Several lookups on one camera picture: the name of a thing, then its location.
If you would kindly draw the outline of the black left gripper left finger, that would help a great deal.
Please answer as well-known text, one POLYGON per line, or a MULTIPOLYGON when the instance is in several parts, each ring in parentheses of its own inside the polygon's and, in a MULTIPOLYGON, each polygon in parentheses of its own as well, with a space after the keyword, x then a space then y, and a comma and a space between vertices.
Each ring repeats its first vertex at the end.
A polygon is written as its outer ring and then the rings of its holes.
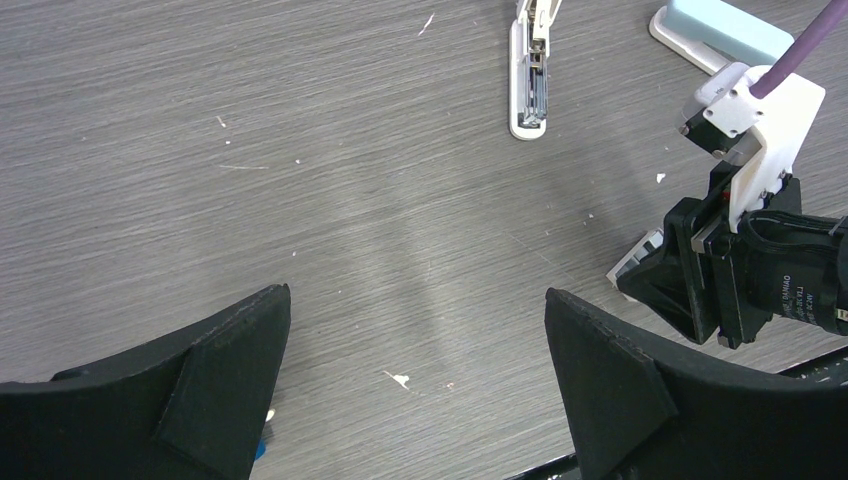
POLYGON ((246 479, 291 326, 287 285, 37 383, 1 386, 5 479, 246 479))

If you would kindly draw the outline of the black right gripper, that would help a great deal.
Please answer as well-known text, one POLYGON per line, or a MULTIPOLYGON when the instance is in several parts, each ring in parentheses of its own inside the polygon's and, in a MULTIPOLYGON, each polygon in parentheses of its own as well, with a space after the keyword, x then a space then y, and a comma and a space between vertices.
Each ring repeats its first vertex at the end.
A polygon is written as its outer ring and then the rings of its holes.
POLYGON ((719 333, 736 349, 755 340, 774 315, 794 317, 802 282, 797 256, 755 250, 728 226, 730 184, 738 169, 721 162, 702 199, 680 200, 664 218, 664 247, 616 278, 620 292, 645 305, 687 340, 719 333))

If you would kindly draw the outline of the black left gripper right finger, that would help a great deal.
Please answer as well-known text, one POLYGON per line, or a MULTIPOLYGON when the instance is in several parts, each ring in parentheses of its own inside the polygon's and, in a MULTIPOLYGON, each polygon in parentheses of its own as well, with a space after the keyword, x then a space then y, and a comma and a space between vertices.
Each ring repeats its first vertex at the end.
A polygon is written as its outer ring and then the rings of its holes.
MULTIPOLYGON (((719 391, 771 390, 773 375, 730 363, 620 320, 567 292, 549 289, 544 322, 575 450, 625 428, 641 439, 678 412, 678 378, 719 391)), ((590 461, 595 479, 621 459, 590 461)))

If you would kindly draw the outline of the light blue white stapler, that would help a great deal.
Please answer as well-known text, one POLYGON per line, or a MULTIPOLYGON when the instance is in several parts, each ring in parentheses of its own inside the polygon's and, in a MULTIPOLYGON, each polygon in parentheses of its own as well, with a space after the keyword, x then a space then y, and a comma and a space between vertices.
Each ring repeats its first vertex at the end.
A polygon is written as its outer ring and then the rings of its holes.
POLYGON ((668 1, 651 18, 650 35, 708 75, 725 65, 774 64, 794 37, 725 1, 668 1))

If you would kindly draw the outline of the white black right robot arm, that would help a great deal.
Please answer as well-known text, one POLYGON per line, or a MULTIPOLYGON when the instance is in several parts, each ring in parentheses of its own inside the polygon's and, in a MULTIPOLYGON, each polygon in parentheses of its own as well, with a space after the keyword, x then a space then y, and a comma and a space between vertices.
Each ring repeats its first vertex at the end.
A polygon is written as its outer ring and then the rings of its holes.
POLYGON ((739 168, 719 163, 705 198, 683 198, 609 272, 614 286, 696 344, 731 349, 782 316, 847 333, 847 220, 804 215, 790 174, 761 210, 729 217, 739 168))

